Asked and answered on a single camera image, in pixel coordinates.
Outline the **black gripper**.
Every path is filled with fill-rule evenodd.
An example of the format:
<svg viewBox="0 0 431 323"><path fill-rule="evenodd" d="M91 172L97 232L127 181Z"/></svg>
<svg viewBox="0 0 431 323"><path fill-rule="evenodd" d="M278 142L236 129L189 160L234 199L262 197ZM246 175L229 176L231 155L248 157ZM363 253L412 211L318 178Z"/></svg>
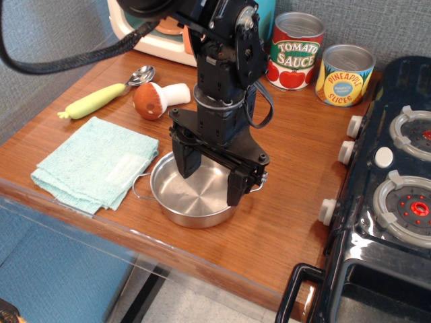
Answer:
<svg viewBox="0 0 431 323"><path fill-rule="evenodd" d="M172 151L179 174L193 175L201 166L201 156L231 170L228 176L227 204L237 206L253 185L263 180L269 156L257 144L250 128L262 129L271 120L268 114L257 124L253 121L257 92L268 101L271 95L261 81L238 92L229 102L213 99L195 87L197 110L173 108L169 113Z"/></svg>

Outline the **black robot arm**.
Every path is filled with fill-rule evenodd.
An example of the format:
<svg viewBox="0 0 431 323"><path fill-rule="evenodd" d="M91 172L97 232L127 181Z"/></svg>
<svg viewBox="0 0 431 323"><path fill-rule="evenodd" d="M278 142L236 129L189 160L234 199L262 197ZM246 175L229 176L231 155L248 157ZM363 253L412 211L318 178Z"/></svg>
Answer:
<svg viewBox="0 0 431 323"><path fill-rule="evenodd" d="M182 177L190 177L208 157L228 168L227 204L260 185L269 156L251 128L268 54L259 38L254 1L120 1L128 14L156 26L171 17L189 29L197 62L193 96L197 109L171 110L172 150Z"/></svg>

